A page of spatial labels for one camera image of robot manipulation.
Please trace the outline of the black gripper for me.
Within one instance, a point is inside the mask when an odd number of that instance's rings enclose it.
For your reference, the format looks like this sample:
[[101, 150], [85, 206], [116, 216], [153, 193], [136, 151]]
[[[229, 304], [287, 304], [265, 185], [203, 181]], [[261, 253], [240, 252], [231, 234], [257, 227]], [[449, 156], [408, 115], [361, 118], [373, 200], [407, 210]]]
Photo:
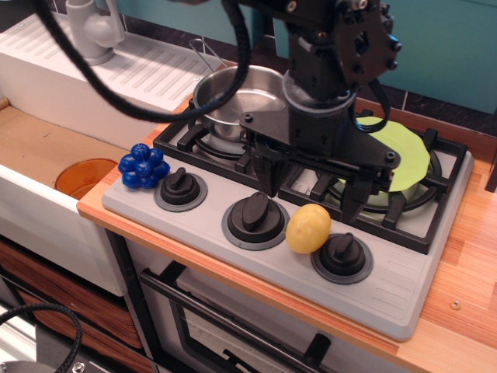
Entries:
[[356, 122], [355, 99], [330, 109], [301, 109], [293, 104], [279, 111], [248, 112], [240, 117], [251, 147], [252, 168], [260, 190], [275, 197], [296, 165], [346, 179], [340, 203], [343, 223], [354, 222], [377, 183], [389, 183], [400, 156], [369, 138], [373, 128]]

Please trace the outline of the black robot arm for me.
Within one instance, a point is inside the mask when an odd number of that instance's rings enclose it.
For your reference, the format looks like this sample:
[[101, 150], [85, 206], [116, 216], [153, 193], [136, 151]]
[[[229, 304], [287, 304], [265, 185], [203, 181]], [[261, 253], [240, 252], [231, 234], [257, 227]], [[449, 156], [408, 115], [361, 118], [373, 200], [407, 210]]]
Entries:
[[240, 124], [261, 189], [274, 196], [291, 165], [344, 179], [341, 220], [355, 221], [370, 195], [390, 188], [399, 154], [374, 138], [386, 119], [362, 125], [356, 94], [369, 86], [385, 114], [391, 107], [378, 81], [396, 66], [401, 44], [379, 1], [251, 1], [285, 22], [289, 67], [287, 107], [243, 113]]

